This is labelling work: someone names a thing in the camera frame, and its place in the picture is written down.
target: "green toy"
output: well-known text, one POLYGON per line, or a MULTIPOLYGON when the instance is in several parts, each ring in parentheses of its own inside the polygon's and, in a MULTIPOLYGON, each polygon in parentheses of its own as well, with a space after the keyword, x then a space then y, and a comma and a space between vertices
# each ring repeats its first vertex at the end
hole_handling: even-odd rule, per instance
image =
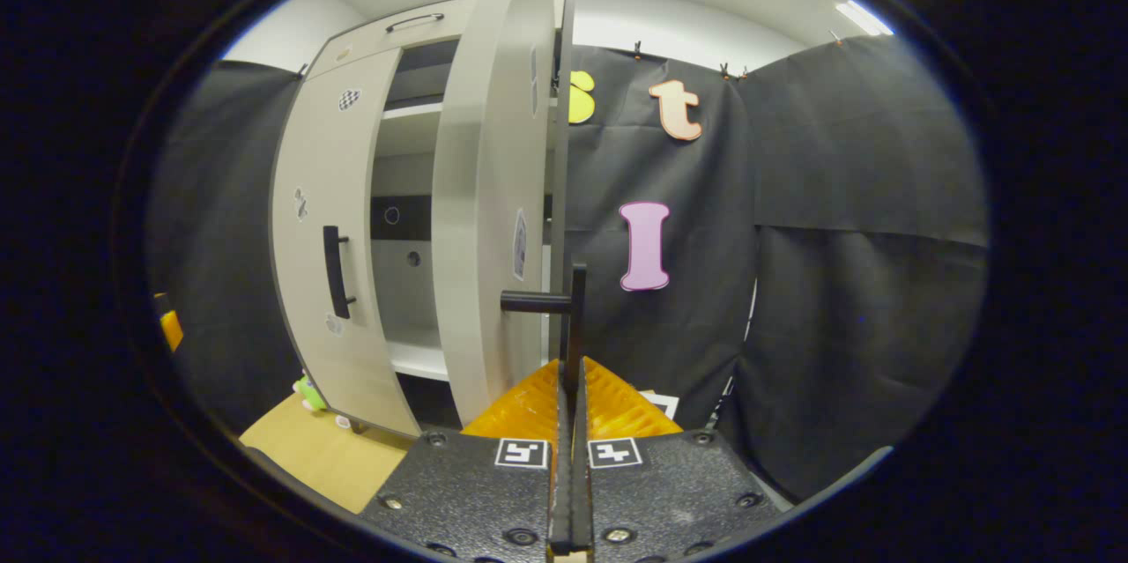
POLYGON ((305 398, 301 401, 301 406, 306 407, 307 411, 325 411, 327 406, 321 394, 317 392, 317 387, 314 387, 314 381, 306 376, 306 371, 301 373, 301 378, 293 384, 293 392, 301 394, 301 397, 305 398))

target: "wooden floor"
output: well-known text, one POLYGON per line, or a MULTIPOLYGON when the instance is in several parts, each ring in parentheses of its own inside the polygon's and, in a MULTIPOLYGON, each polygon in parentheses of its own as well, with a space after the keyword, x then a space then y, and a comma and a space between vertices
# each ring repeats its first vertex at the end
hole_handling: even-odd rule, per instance
POLYGON ((291 394, 239 438, 301 483, 360 512, 403 459, 412 440, 378 429, 358 436, 329 412, 310 413, 291 394))

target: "pink letter i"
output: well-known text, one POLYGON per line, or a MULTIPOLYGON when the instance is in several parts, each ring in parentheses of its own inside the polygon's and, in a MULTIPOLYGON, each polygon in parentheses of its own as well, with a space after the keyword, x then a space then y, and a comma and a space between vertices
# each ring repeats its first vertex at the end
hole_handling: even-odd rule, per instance
POLYGON ((667 287, 670 275, 662 270, 662 220, 670 217, 670 210, 656 202, 631 202, 619 206, 619 214, 627 220, 631 240, 627 273, 619 285, 627 292, 667 287))

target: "white wall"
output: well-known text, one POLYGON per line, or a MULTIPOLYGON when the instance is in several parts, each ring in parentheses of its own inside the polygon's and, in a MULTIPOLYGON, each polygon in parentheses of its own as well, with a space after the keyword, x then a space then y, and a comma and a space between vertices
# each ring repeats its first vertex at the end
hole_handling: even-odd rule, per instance
POLYGON ((243 34, 223 59, 297 72, 303 62, 314 62, 329 37, 363 21, 368 19, 341 0, 287 0, 243 34))
POLYGON ((808 46, 735 14, 680 0, 576 0, 572 43, 642 51, 738 74, 808 46))

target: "cabinet drawer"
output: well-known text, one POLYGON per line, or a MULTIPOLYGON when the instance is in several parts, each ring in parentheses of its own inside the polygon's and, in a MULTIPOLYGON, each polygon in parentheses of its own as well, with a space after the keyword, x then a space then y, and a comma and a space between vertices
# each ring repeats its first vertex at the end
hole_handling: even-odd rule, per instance
POLYGON ((477 0, 449 0, 420 6, 338 34, 321 49, 310 68, 309 78, 394 47, 412 47, 456 38, 466 29, 475 5, 477 0), (442 18, 429 18, 429 14, 442 14, 442 18), (388 32, 388 26, 402 21, 406 23, 388 32))

